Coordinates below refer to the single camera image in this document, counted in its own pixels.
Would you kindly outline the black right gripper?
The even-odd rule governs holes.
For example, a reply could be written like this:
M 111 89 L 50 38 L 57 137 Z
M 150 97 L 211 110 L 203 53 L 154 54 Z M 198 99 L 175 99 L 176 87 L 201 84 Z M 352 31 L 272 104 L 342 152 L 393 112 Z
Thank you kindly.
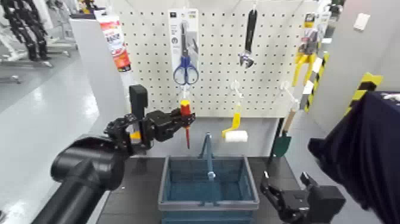
M 307 172 L 301 173 L 300 180 L 307 189 L 318 185 Z M 260 191 L 275 208 L 283 223 L 311 223 L 308 215 L 310 211 L 309 193 L 306 189 L 280 190 L 270 183 L 270 176 L 265 170 L 261 178 Z

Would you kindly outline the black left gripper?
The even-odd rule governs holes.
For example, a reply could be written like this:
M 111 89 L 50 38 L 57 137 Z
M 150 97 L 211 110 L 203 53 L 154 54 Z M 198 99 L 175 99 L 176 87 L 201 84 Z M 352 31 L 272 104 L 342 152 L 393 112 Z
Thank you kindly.
M 142 120 L 142 143 L 145 147 L 152 147 L 153 140 L 164 142 L 171 139 L 175 132 L 174 123 L 184 127 L 188 134 L 195 119 L 195 113 L 182 114 L 180 108 L 175 108 L 170 113 L 152 111 Z

